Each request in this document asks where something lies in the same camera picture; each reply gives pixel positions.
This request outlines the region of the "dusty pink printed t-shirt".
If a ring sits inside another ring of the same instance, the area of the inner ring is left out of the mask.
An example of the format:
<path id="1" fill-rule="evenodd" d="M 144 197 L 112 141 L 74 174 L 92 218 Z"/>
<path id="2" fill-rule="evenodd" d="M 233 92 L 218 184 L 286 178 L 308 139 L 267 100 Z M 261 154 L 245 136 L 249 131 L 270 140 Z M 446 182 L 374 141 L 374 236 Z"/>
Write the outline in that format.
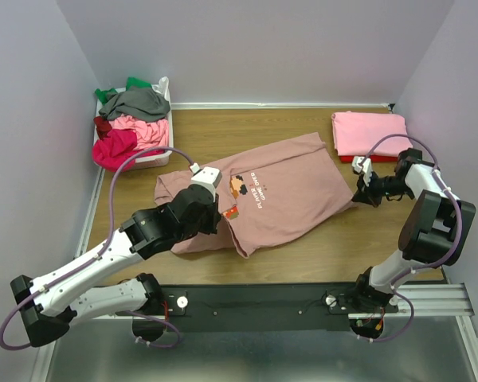
<path id="1" fill-rule="evenodd" d="M 172 247 L 176 255 L 235 248 L 248 258 L 260 248 L 296 240 L 351 206 L 352 192 L 326 143 L 314 132 L 211 162 L 220 170 L 217 234 L 197 234 Z"/>

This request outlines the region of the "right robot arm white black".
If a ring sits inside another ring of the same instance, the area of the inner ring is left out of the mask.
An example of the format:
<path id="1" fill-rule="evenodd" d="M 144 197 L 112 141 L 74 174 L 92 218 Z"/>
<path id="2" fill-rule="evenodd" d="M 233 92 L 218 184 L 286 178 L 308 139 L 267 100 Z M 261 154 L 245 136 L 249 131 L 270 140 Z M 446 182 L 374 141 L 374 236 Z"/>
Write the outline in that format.
<path id="1" fill-rule="evenodd" d="M 397 250 L 360 274 L 347 297 L 356 310 L 376 310 L 386 307 L 398 288 L 415 275 L 458 260 L 476 207 L 456 196 L 442 180 L 439 168 L 414 148 L 398 155 L 392 176 L 379 177 L 366 157 L 354 157 L 352 168 L 358 175 L 354 203 L 378 207 L 383 200 L 403 197 L 415 202 Z"/>

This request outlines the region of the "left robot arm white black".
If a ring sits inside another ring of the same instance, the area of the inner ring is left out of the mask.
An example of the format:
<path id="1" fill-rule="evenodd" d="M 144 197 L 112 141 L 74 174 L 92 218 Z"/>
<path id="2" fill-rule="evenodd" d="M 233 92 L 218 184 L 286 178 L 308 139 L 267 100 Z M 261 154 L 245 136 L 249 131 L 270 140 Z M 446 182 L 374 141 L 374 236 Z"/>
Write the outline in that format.
<path id="1" fill-rule="evenodd" d="M 47 345 L 72 325 L 103 314 L 142 311 L 157 291 L 151 276 L 136 277 L 122 288 L 100 287 L 99 282 L 199 233 L 216 233 L 218 201 L 215 186 L 192 183 L 172 201 L 135 212 L 102 244 L 63 267 L 35 279 L 13 279 L 10 287 L 27 345 Z"/>

